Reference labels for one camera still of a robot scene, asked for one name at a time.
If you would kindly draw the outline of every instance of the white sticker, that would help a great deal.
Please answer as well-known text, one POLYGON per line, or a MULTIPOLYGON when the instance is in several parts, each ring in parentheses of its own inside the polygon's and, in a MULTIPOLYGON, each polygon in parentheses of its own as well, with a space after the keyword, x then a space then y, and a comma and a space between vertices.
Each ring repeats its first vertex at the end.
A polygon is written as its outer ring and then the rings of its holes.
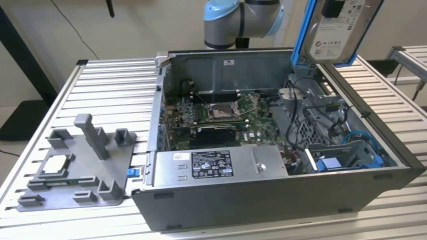
POLYGON ((335 60, 342 56, 365 5, 366 0, 347 0, 339 17, 322 19, 310 49, 315 60, 335 60))
POLYGON ((225 66, 235 65, 235 60, 225 60, 225 66))
POLYGON ((190 160, 190 152, 174 153, 174 160, 190 160))

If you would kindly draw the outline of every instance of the metal table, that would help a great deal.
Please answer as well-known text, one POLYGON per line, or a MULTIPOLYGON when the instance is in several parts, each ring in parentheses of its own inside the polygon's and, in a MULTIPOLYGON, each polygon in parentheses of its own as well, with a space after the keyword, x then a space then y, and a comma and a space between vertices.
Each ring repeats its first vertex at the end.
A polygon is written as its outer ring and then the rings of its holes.
MULTIPOLYGON (((427 165, 426 113, 361 57, 339 72, 427 165)), ((131 165, 146 164, 155 81, 154 58, 97 60, 77 66, 0 188, 0 239, 426 239, 426 173, 405 189, 383 193, 359 213, 182 232, 153 232, 130 198, 119 206, 18 212, 18 199, 49 151, 46 137, 54 128, 79 134, 74 126, 79 113, 91 113, 106 132, 117 128, 137 132, 131 165)), ((129 180, 127 195, 139 181, 129 180)))
POLYGON ((427 46, 394 46, 386 59, 394 59, 427 83, 427 46))

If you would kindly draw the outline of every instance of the motherboard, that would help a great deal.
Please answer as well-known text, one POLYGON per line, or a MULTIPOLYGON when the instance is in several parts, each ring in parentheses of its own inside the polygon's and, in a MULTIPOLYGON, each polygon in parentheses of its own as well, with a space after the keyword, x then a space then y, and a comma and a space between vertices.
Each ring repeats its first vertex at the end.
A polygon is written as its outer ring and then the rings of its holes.
POLYGON ((285 139, 262 93, 237 93, 234 101, 210 102, 202 95, 166 105, 170 150, 239 147, 249 144, 285 147, 285 139))

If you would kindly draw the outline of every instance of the blue cable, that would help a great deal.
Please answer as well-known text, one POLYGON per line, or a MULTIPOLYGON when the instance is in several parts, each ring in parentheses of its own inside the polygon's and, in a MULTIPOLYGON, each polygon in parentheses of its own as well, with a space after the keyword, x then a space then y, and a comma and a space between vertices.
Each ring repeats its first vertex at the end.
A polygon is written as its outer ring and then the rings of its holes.
POLYGON ((374 148, 375 148, 374 151, 375 151, 375 153, 377 153, 378 150, 379 150, 378 142, 374 140, 374 138, 370 136, 370 134, 367 134, 365 131, 353 131, 351 133, 349 133, 349 134, 345 136, 341 144, 345 144, 345 143, 347 142, 349 137, 350 137, 351 135, 354 135, 354 134, 362 134, 362 135, 365 135, 365 136, 369 138, 369 140, 370 140, 370 141, 373 142, 373 144, 374 144, 374 148))

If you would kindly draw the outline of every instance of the warning label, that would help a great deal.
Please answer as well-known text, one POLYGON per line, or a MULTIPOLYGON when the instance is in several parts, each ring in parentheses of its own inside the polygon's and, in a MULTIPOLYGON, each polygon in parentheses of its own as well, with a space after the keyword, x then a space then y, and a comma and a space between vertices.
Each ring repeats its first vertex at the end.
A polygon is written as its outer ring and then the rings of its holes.
POLYGON ((193 177, 195 179, 234 176, 230 151, 202 151, 191 153, 193 177))

